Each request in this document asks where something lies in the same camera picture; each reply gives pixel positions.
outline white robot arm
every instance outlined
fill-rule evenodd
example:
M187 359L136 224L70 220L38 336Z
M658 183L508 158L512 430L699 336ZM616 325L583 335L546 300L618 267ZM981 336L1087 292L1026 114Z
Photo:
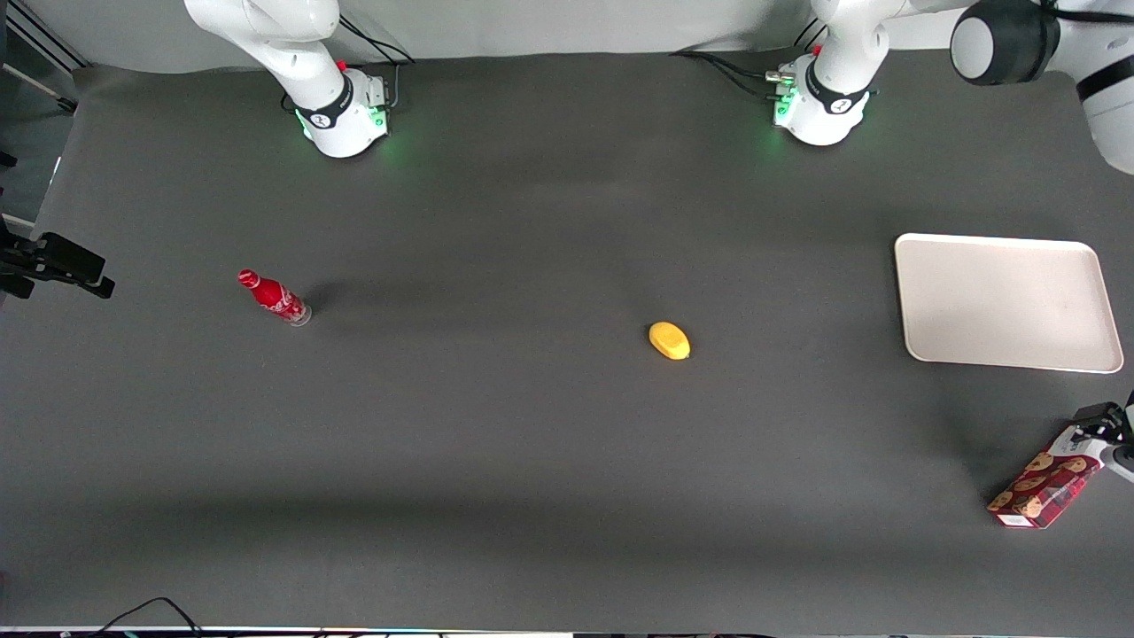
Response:
M1077 83L1091 135L1115 168L1134 173L1134 0L812 0L830 35L822 52L768 79L781 94L775 124L816 145L862 121L869 86L889 50L882 20L972 5L954 27L957 73L1008 84L1060 70Z
M1134 0L981 0L957 19L949 49L972 84L1069 75L1102 158L1134 173Z
M381 78L340 69L320 42L338 27L338 0L185 0L185 7L201 28L276 76L304 134L324 154L356 155L387 134Z
M822 54L806 53L781 65L768 79L779 83L775 124L816 146L843 141L860 121L868 87L890 50L883 20L958 9L972 0L812 0L828 36Z

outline cookie box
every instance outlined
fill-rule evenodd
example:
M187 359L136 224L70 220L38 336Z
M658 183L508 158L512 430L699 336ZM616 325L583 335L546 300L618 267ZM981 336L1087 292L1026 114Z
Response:
M1032 459L1023 474L988 505L1005 527L1043 529L1070 505L1094 473L1102 468L1106 441L1084 439L1070 426Z

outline black cable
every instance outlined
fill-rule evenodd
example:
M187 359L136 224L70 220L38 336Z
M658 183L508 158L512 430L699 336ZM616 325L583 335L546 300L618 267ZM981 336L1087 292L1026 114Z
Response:
M401 65L399 63L393 65L393 100L391 100L389 104L386 104L384 108L392 109L393 107L398 105L398 100L400 99L401 95L401 86L400 86L401 82L399 73ZM287 91L285 91L284 94L280 95L280 110L286 113L293 113L295 112L295 102L293 102L291 105L288 107L287 105L288 97L289 95L287 94Z
M801 31L801 32L799 32L799 35L796 35L796 36L795 36L795 42L793 42L793 43L792 43L792 45L793 45L793 46L798 46L798 45L799 45L799 41L801 41L801 40L803 40L803 35L804 35L805 33L807 33L807 31L809 31L809 29L810 29L811 27L815 26L815 23L818 23L818 22L819 22L819 18L818 18L818 17L815 17L815 19L813 19L813 20L811 20L810 23L807 23L807 26L803 27L803 31Z
M185 620L185 623L193 631L193 636L195 638L201 638L201 631L202 631L201 630L201 626L197 624L196 621L194 621L192 618L189 618L189 614L185 613L185 610L183 610L181 607L178 607L177 603L170 601L169 598L167 598L164 596L158 596L156 598L150 598L149 601L146 601L145 603L142 603L141 605L134 607L133 610L130 610L128 612L122 612L122 613L116 615L110 622L108 622L107 624L103 624L102 629L95 631L91 636L102 636L103 633L107 632L108 629L110 629L111 627L118 624L118 621L120 621L124 618L130 615L132 613L141 611L142 609L144 609L144 607L146 607L146 606L149 606L149 605L151 605L153 603L156 603L159 601L162 602L162 603L166 603L170 607L174 607L174 611L177 612L178 615L180 615Z
M379 53L381 53L381 54L382 54L382 57L384 57L384 58L386 58L387 60L390 60L390 63L391 63L391 65L393 65L393 66L397 66L397 65L398 65L398 62L397 62L397 61L395 61L395 59L393 59L393 58L391 58L391 57L390 57L390 54L386 52L386 49L382 49L382 48L381 48L381 46L379 46L379 45L378 45L378 44L376 44L375 42L371 42L371 41L370 41L370 37L366 37L365 35L363 35L361 31L356 31L356 29L355 29L355 28L353 28L352 26L347 26L347 24L346 24L346 23L344 23L344 24L342 24L342 26L344 26L344 27L345 27L345 28L346 28L347 31L349 31L350 33L353 33L353 34L357 35L358 37L362 37L363 40L365 40L365 41L366 41L366 43L367 43L367 44L370 44L371 46L373 46L375 51L378 51Z
M680 58L695 58L695 59L704 60L704 61L709 62L710 65L712 65L712 68L719 70L721 73L721 75L723 75L725 77L727 77L729 82L731 82L737 87L739 87L741 91L744 91L745 93L747 93L750 95L755 95L756 97L764 97L767 95L765 93L761 93L760 91L756 91L755 88L748 86L747 84L744 84L736 76L734 76L733 74L728 73L728 68L727 67L722 66L720 62L718 62L717 60L713 59L713 58L716 58L716 56L708 56L706 57L704 54L694 54L694 53L697 53L697 51L675 51L675 52L670 53L670 56L677 56L677 57L680 57Z
M721 58L720 56L713 56L712 53L705 53L704 51L686 51L686 50L682 50L682 51L675 51L675 52L672 52L670 54L671 56L678 56L678 57L682 57L682 58L701 58L702 60L708 60L710 62L717 62L719 65L728 67L729 69L731 69L733 71L735 71L735 73L737 73L739 75L743 75L744 77L759 77L759 78L763 78L764 77L764 74L762 74L762 73L754 71L754 70L748 70L746 68L738 67L738 66L734 65L733 62L726 60L725 58Z
M1107 14L1103 11L1064 11L1058 8L1058 0L1042 0L1040 8L1052 17L1065 20L1094 24L1134 24L1134 16L1125 14Z
M815 32L815 34L811 36L811 40L809 40L809 41L807 41L807 43L806 43L806 44L805 44L805 45L803 46L803 49L804 49L805 51L806 51L807 49L811 49L811 45L815 43L815 40L819 40L819 36L820 36L820 35L822 35L822 33L823 33L824 31L827 31L827 25L826 25L826 24L823 25L823 28L821 28L821 29L816 31L816 32Z
M339 22L342 23L342 26L345 26L347 28L347 31L349 31L350 33L357 35L358 37L362 37L366 42L370 42L371 45L373 45L375 48L379 46L379 45L381 45L381 46L386 46L387 49L392 49L392 50L397 51L403 58L405 58L406 60L408 60L411 63L417 63L417 60L415 60L409 53L406 53L399 46L395 46L393 44L390 44L389 42L382 42L381 40L375 40L375 39L369 36L369 35L366 35L365 33L362 32L361 28L358 28L357 26L355 26L354 23L352 23L349 19L347 19L347 18L344 17L344 18L339 18Z

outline white tray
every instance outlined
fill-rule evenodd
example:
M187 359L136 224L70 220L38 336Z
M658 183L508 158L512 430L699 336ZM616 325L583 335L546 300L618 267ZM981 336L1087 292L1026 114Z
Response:
M1117 373L1099 257L1078 241L909 232L894 244L915 359Z

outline bottle label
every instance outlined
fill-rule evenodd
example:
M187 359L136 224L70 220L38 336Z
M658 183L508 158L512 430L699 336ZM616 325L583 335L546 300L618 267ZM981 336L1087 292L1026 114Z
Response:
M284 295L280 297L274 305L263 305L269 312L282 318L282 321L294 324L299 321L303 316L304 309L306 307L303 305L303 300L299 297L291 294L291 290L280 286Z

